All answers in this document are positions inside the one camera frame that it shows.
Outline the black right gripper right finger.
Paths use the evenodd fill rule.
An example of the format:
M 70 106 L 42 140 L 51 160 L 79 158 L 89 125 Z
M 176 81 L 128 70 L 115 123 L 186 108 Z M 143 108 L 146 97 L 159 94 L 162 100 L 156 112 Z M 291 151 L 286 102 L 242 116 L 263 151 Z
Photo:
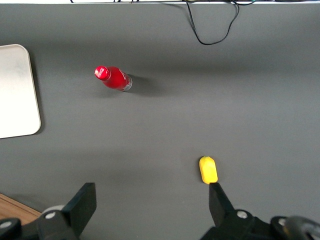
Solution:
M 243 209 L 235 209 L 219 183 L 209 184 L 208 205 L 216 228 L 252 226 L 254 217 Z

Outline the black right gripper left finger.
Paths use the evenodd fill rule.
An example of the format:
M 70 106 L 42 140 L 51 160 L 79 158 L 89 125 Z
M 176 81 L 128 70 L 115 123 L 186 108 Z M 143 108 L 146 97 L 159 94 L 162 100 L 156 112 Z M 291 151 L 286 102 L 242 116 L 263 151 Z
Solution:
M 96 184 L 85 183 L 74 197 L 62 208 L 75 235 L 79 237 L 97 209 Z

